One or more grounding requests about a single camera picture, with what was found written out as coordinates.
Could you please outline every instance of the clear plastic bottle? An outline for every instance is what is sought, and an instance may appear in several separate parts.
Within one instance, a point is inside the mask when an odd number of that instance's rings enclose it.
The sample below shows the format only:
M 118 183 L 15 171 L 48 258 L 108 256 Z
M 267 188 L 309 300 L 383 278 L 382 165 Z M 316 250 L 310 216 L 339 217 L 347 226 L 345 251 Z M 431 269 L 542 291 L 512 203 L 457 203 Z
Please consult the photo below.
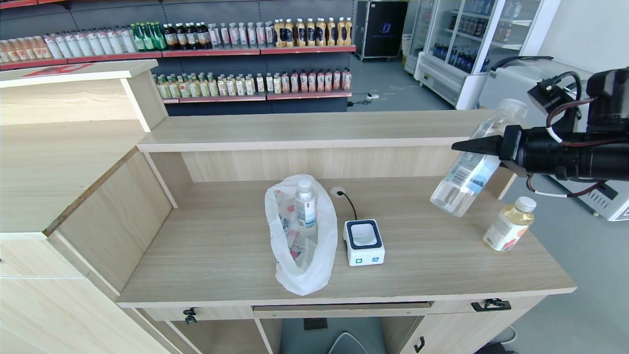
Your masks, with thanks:
M 507 125 L 523 124 L 527 111 L 524 103 L 505 99 L 496 108 L 496 114 L 481 123 L 470 139 L 503 135 Z M 463 216 L 499 165 L 497 156 L 461 152 L 430 197 L 431 203 L 454 216 Z
M 536 206 L 533 199 L 520 197 L 514 204 L 504 207 L 485 232 L 483 242 L 495 251 L 509 251 L 535 220 L 533 210 Z

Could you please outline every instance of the water bottle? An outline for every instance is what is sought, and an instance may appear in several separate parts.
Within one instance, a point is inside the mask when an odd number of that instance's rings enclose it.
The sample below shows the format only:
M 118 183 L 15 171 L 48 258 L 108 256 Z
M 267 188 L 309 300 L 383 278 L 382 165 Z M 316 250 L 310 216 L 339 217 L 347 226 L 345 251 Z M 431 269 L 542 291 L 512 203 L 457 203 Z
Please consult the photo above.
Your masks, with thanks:
M 493 117 L 476 128 L 470 139 L 503 135 L 507 125 L 523 124 L 527 111 L 524 103 L 507 98 L 500 102 Z M 461 152 L 430 197 L 431 203 L 454 216 L 463 216 L 499 165 L 497 156 Z

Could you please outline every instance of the white plastic bag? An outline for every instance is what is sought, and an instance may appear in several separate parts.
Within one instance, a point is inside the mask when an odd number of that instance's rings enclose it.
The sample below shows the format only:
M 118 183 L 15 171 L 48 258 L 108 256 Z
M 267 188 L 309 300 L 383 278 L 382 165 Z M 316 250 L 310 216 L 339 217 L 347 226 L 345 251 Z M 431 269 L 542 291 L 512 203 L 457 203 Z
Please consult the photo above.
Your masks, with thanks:
M 316 229 L 299 228 L 295 193 L 299 180 L 312 181 L 316 195 Z M 327 191 L 310 175 L 298 174 L 274 185 L 264 195 L 276 278 L 286 290 L 308 295 L 328 284 L 337 251 L 337 213 Z

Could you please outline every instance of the glass door refrigerator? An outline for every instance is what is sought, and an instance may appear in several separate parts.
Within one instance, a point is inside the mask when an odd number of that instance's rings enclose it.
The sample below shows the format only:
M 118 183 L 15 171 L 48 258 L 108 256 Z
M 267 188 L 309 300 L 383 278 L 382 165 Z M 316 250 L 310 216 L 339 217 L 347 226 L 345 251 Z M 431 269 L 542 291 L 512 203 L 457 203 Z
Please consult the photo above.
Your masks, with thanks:
M 413 76 L 454 108 L 476 108 L 491 64 L 537 55 L 559 3 L 436 0 Z

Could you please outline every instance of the floor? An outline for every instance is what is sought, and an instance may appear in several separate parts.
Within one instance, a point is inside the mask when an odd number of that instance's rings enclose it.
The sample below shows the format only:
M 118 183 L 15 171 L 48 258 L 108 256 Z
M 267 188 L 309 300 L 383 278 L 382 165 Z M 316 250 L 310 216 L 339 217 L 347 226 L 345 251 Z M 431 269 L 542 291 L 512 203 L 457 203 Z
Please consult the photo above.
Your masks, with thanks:
M 381 98 L 348 111 L 444 110 L 452 107 L 420 88 L 399 60 L 359 61 L 352 56 L 356 93 Z M 360 101 L 365 94 L 354 94 Z M 556 183 L 538 178 L 536 187 L 558 192 Z M 512 203 L 520 195 L 538 202 L 531 230 L 576 282 L 573 294 L 547 297 L 514 323 L 518 338 L 507 349 L 518 354 L 629 353 L 629 222 L 594 217 L 578 200 L 533 196 L 523 180 L 506 195 Z M 500 338 L 508 338 L 505 333 Z

